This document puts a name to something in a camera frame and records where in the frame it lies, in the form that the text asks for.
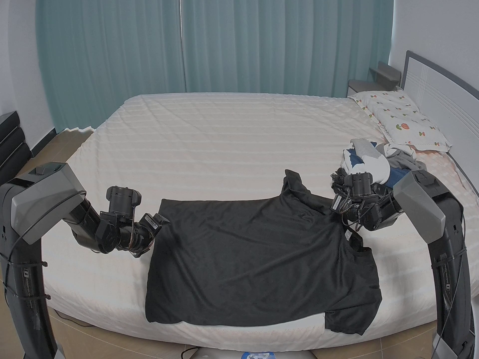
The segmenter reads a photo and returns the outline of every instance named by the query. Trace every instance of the curtain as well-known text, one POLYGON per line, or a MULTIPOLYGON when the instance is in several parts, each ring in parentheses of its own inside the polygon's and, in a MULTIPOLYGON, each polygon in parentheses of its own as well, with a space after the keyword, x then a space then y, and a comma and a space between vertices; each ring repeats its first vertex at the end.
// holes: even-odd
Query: curtain
POLYGON ((187 91, 344 97, 387 63, 393 0, 181 0, 187 91))
POLYGON ((184 92, 179 0, 37 0, 57 131, 97 127, 138 94, 184 92))

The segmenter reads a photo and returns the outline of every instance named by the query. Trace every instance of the pillowcase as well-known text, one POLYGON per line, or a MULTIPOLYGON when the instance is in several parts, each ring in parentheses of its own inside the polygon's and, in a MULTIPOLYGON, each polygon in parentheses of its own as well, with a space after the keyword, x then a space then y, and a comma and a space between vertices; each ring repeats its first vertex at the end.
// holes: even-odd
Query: pillowcase
POLYGON ((359 92, 350 98, 378 124, 389 142, 417 150, 449 151, 451 144, 437 125, 421 114, 403 90, 359 92))

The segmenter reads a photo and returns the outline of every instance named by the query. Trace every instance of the white care label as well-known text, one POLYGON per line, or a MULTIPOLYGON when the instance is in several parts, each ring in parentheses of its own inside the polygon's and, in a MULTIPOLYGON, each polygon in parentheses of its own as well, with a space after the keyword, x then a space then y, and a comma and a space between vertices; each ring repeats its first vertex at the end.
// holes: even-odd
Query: white care label
POLYGON ((155 223, 155 221, 151 219, 151 217, 148 214, 145 215, 145 219, 151 225, 152 228, 154 228, 155 230, 158 229, 158 225, 155 223))
POLYGON ((336 199, 334 200, 332 210, 337 210, 339 204, 341 203, 341 199, 343 199, 339 194, 336 195, 336 199))

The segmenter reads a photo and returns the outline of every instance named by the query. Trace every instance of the wall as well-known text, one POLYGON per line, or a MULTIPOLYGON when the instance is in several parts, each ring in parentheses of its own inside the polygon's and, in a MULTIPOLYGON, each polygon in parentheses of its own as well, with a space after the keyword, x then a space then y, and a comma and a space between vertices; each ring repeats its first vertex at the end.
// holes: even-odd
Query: wall
POLYGON ((479 0, 394 0, 389 64, 411 50, 479 89, 479 0))
POLYGON ((53 129, 35 35, 36 0, 0 0, 0 113, 16 110, 32 149, 53 129))

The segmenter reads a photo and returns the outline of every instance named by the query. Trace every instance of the mattress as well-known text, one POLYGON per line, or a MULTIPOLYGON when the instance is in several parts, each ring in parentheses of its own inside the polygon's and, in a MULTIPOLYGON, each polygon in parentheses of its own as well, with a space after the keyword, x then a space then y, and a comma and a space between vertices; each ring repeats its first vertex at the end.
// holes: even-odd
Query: mattress
MULTIPOLYGON (((351 99, 252 93, 179 93, 127 100, 69 159, 97 211, 108 209, 112 185, 139 190, 144 212, 162 198, 250 200, 279 194, 284 170, 297 171, 314 194, 333 197, 330 174, 351 138, 382 141, 351 99)), ((478 199, 452 160, 418 158, 464 205, 471 291, 479 293, 478 199)), ((324 328, 324 314, 272 326, 149 323, 145 317, 151 251, 95 254, 80 247, 64 222, 43 238, 49 305, 119 333, 243 351, 332 347, 379 338, 435 319, 426 244, 402 215, 388 228, 361 232, 373 250, 383 301, 363 336, 324 328)))

